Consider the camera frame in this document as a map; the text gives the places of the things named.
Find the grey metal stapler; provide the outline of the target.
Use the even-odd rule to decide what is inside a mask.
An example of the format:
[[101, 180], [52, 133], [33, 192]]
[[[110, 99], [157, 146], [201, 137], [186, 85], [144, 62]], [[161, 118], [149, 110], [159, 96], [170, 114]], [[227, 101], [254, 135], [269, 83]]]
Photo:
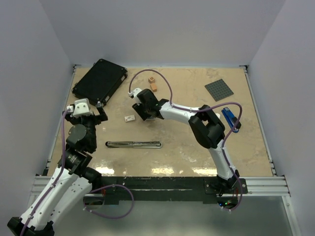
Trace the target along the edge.
[[112, 142], [107, 141], [105, 145], [108, 148], [162, 148], [161, 142], [134, 142], [134, 141], [126, 141], [126, 142]]

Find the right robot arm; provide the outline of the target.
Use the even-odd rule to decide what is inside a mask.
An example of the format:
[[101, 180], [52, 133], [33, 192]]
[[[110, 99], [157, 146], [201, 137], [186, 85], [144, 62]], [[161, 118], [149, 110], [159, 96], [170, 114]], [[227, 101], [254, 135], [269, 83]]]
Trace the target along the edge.
[[171, 104], [167, 99], [158, 100], [149, 89], [136, 88], [128, 95], [135, 100], [132, 107], [143, 120], [152, 117], [187, 124], [196, 141], [209, 151], [214, 161], [217, 186], [224, 193], [231, 193], [237, 187], [239, 173], [225, 147], [225, 126], [209, 106], [188, 108]]

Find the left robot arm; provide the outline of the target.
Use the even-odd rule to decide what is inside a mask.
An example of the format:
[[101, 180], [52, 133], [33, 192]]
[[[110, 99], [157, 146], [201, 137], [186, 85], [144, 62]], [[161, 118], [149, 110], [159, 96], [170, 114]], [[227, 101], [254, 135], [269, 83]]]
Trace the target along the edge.
[[84, 195], [102, 187], [101, 174], [88, 166], [96, 151], [96, 126], [108, 119], [101, 103], [98, 115], [87, 100], [67, 107], [63, 120], [72, 127], [62, 138], [62, 157], [49, 182], [32, 205], [19, 217], [12, 217], [7, 226], [16, 236], [52, 236], [54, 228]]

